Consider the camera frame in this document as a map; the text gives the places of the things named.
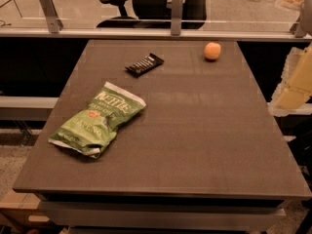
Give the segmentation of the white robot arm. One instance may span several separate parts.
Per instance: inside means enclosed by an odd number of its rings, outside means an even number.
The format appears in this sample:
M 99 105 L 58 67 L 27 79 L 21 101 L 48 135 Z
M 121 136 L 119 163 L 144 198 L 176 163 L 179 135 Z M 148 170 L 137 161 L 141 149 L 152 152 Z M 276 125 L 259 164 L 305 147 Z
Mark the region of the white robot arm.
M 276 5 L 299 11 L 297 21 L 290 32 L 295 37 L 312 35 L 312 0 L 277 0 Z M 287 55 L 282 82 L 272 95 L 272 105 L 295 110 L 312 97 L 312 46 L 303 50 L 292 48 Z

